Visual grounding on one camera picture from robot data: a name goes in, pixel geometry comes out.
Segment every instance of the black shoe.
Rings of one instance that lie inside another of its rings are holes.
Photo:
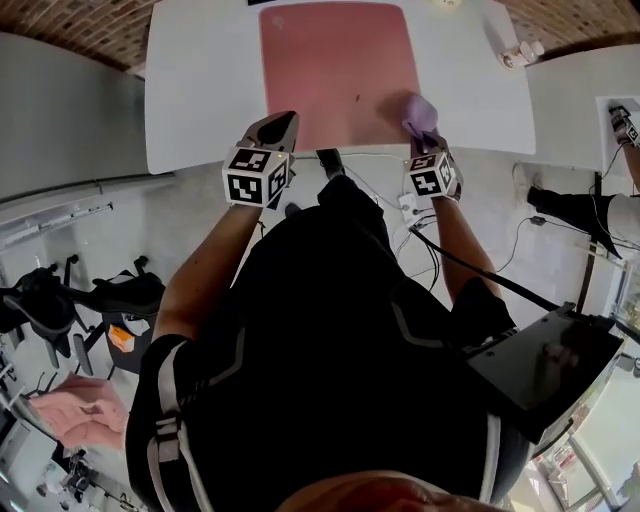
[[[324,167],[327,173],[327,178],[331,179],[338,174],[345,174],[344,165],[342,165],[342,158],[336,148],[332,149],[319,149],[316,151],[320,165]]]
[[[295,215],[298,212],[301,212],[302,208],[300,208],[296,203],[289,203],[284,207],[284,216],[285,218],[289,218],[292,215]]]

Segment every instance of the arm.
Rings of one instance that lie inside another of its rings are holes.
[[[165,334],[198,339],[209,314],[231,286],[261,213],[261,208],[253,206],[229,208],[169,281],[154,340]]]
[[[487,272],[495,272],[491,260],[487,253],[484,252],[473,231],[471,231],[458,203],[438,197],[433,200],[433,208],[436,211],[438,220],[440,247],[475,267]],[[453,302],[456,301],[467,281],[474,277],[479,277],[472,270],[462,267],[445,257],[442,257],[442,268],[444,269],[447,290],[449,290],[449,295]],[[482,280],[493,295],[501,297],[500,288],[496,283],[485,278],[482,278]]]
[[[627,144],[622,148],[622,151],[624,151],[624,156],[627,159],[631,179],[636,184],[636,188],[640,190],[640,149]]]

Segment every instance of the backpack strap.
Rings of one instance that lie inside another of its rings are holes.
[[[214,512],[193,460],[187,424],[178,404],[174,361],[186,343],[171,350],[158,372],[162,418],[156,421],[156,435],[147,446],[147,462],[164,512]]]

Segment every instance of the pink mat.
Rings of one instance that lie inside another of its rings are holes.
[[[29,402],[66,448],[91,444],[124,448],[129,413],[109,381],[69,374],[56,389]]]
[[[400,7],[269,7],[260,28],[267,109],[300,114],[297,150],[409,141],[400,122],[420,85]]]

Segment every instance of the marker cube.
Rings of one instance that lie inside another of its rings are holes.
[[[222,178],[229,203],[269,206],[289,182],[289,154],[233,147],[222,166]]]
[[[447,195],[456,176],[455,169],[444,151],[406,160],[404,167],[411,178],[418,202],[424,197]]]

